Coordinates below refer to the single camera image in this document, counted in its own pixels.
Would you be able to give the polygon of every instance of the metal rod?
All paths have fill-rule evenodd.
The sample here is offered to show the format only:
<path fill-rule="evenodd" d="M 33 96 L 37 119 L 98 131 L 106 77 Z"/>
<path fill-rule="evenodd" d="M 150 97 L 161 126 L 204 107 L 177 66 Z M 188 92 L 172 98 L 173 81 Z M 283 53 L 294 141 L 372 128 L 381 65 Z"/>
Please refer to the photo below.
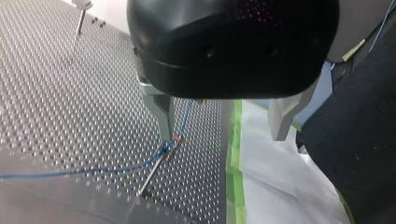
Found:
<path fill-rule="evenodd" d="M 151 172 L 149 173 L 148 178 L 146 179 L 146 182 L 143 184 L 142 188 L 140 188 L 140 190 L 137 192 L 137 196 L 141 196 L 143 194 L 143 192 L 145 191 L 146 187 L 149 184 L 149 181 L 154 176 L 155 171 L 160 166 L 161 161 L 163 161 L 163 157 L 164 157 L 164 155 L 161 155 L 161 157 L 157 160 L 157 162 L 155 163 L 155 165 L 152 168 Z"/>
<path fill-rule="evenodd" d="M 84 17 L 85 17 L 85 12 L 86 9 L 82 9 L 81 14 L 79 15 L 79 21 L 78 21 L 78 27 L 77 27 L 77 35 L 81 35 L 81 28 L 82 28 L 82 23 L 84 22 Z"/>

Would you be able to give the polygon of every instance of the perforated metal plate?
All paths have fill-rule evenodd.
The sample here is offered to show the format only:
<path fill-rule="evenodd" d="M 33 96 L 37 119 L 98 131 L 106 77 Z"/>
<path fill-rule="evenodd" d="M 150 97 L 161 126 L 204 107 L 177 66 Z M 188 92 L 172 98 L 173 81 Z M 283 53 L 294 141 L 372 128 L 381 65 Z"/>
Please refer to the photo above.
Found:
<path fill-rule="evenodd" d="M 53 0 L 0 5 L 1 156 L 47 172 L 142 163 L 160 138 L 137 86 L 131 43 L 90 18 L 75 39 L 78 15 Z M 187 103 L 175 100 L 176 127 Z M 185 141 L 148 188 L 155 202 L 204 223 L 225 222 L 224 104 L 194 104 Z M 130 201 L 149 169 L 79 180 Z"/>

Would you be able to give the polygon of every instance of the green tape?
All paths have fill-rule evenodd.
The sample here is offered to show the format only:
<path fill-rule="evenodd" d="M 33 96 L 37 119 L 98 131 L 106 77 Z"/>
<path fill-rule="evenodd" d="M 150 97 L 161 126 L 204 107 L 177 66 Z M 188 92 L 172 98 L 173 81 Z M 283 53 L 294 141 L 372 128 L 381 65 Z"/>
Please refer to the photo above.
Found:
<path fill-rule="evenodd" d="M 227 224 L 246 224 L 242 173 L 239 171 L 242 101 L 233 101 L 233 119 L 226 161 Z"/>
<path fill-rule="evenodd" d="M 349 206 L 347 205 L 346 200 L 344 199 L 344 197 L 341 195 L 341 193 L 338 191 L 337 189 L 337 193 L 338 196 L 340 197 L 340 202 L 341 204 L 344 206 L 345 210 L 346 210 L 346 215 L 349 218 L 350 224 L 355 224 L 355 218 L 353 218 L 352 216 L 352 211 L 350 210 Z"/>

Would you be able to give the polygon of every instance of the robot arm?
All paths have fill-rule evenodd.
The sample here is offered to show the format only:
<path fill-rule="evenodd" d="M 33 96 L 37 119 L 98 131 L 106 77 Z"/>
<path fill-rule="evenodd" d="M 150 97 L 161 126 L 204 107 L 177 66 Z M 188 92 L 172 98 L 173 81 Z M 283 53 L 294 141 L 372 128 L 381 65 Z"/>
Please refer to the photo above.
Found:
<path fill-rule="evenodd" d="M 171 96 L 281 98 L 315 87 L 338 2 L 129 0 L 127 15 L 144 102 L 169 140 Z"/>

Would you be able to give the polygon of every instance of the blue wire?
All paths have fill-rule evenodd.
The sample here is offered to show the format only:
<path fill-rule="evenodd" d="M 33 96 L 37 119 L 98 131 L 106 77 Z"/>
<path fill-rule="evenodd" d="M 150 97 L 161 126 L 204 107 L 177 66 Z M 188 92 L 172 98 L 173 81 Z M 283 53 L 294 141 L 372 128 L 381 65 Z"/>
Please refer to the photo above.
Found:
<path fill-rule="evenodd" d="M 389 5 L 389 7 L 388 7 L 387 14 L 385 14 L 384 20 L 382 20 L 381 27 L 379 28 L 378 34 L 376 34 L 375 40 L 374 40 L 372 46 L 371 46 L 370 49 L 369 49 L 369 53 L 373 50 L 374 45 L 375 45 L 376 41 L 377 41 L 378 38 L 379 38 L 379 35 L 381 35 L 382 29 L 384 28 L 385 22 L 387 21 L 388 15 L 389 15 L 389 13 L 390 13 L 390 10 L 392 9 L 392 6 L 393 6 L 394 2 L 395 2 L 395 0 L 392 0 L 392 2 L 390 3 L 390 5 Z"/>
<path fill-rule="evenodd" d="M 180 130 L 179 130 L 179 136 L 181 136 L 184 133 L 187 119 L 189 117 L 190 111 L 191 111 L 191 106 L 192 106 L 192 101 L 187 106 L 186 113 L 184 115 L 184 119 L 181 123 Z M 66 175 L 83 175 L 83 174 L 88 174 L 88 173 L 94 173 L 94 172 L 100 172 L 100 173 L 122 173 L 122 172 L 132 172 L 135 170 L 142 169 L 150 164 L 152 164 L 154 161 L 156 161 L 158 158 L 161 157 L 161 155 L 166 154 L 169 150 L 169 148 L 175 144 L 175 140 L 172 140 L 171 142 L 166 143 L 165 147 L 161 149 L 160 151 L 154 153 L 147 161 L 138 164 L 136 166 L 129 166 L 125 168 L 120 168 L 120 169 L 110 169 L 110 168 L 94 168 L 94 169 L 87 169 L 87 168 L 81 168 L 79 170 L 75 171 L 68 171 L 68 172 L 58 172 L 58 173 L 49 173 L 49 174 L 15 174 L 15 175 L 0 175 L 0 180 L 5 180 L 5 179 L 39 179 L 39 178 L 49 178 L 49 177 L 60 177 L 60 176 L 66 176 Z"/>

